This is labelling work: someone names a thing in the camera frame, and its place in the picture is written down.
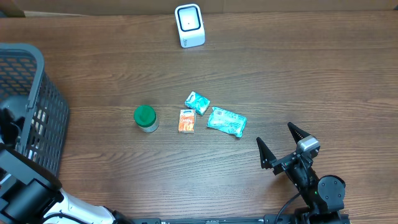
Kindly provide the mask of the orange tissue pack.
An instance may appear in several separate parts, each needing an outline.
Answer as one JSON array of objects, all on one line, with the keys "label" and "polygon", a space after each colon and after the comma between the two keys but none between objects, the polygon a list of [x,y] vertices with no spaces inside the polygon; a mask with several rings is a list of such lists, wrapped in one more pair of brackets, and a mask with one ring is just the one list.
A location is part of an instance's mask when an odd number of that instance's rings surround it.
[{"label": "orange tissue pack", "polygon": [[178,131],[180,133],[194,133],[196,122],[196,111],[192,109],[180,110]]}]

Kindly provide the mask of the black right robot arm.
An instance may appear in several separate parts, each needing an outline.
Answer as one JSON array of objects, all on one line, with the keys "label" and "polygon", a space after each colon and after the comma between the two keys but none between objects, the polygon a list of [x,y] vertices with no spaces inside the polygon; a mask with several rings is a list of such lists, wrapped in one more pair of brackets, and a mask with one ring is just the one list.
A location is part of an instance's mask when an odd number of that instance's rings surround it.
[{"label": "black right robot arm", "polygon": [[319,178],[312,169],[313,159],[320,151],[319,140],[310,133],[287,123],[296,143],[296,149],[278,159],[265,142],[256,138],[263,169],[274,175],[285,173],[298,193],[286,202],[276,215],[265,215],[265,223],[349,223],[342,215],[346,184],[336,175]]}]

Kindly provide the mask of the teal wet wipes pack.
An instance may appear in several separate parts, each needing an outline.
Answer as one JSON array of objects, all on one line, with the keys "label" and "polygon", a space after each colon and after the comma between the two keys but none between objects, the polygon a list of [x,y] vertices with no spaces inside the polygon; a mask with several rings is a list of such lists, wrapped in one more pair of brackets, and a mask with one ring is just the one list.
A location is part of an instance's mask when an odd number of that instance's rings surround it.
[{"label": "teal wet wipes pack", "polygon": [[212,107],[207,127],[241,138],[246,123],[247,118],[245,116],[214,106]]}]

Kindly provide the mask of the teal tissue pack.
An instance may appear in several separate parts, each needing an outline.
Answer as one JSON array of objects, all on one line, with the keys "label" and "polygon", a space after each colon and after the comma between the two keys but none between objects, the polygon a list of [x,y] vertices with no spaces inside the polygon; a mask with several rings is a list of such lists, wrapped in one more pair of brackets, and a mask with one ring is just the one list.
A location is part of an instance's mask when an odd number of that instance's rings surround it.
[{"label": "teal tissue pack", "polygon": [[210,105],[210,100],[192,91],[184,102],[185,106],[203,116]]}]

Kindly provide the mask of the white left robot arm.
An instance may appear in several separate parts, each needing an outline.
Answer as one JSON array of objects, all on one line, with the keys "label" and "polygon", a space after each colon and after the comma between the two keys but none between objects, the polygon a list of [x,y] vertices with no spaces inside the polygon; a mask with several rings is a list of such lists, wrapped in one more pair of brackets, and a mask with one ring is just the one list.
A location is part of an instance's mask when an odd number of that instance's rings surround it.
[{"label": "white left robot arm", "polygon": [[4,223],[132,223],[116,210],[67,194],[47,169],[1,141],[1,221]]}]

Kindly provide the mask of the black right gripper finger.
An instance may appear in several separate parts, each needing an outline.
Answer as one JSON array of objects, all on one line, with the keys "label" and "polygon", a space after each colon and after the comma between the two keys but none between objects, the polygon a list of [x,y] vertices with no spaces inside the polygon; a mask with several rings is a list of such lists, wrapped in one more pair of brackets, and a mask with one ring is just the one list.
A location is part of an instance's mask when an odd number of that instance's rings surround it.
[{"label": "black right gripper finger", "polygon": [[273,163],[277,161],[275,155],[271,152],[271,150],[267,147],[265,142],[260,137],[256,138],[256,142],[259,148],[261,167],[263,169],[273,168]]},{"label": "black right gripper finger", "polygon": [[288,122],[287,126],[290,130],[290,133],[292,134],[292,137],[295,141],[295,143],[297,144],[298,141],[300,141],[301,139],[309,136],[310,134],[300,128],[298,128],[296,125],[294,125],[294,123],[292,122]]}]

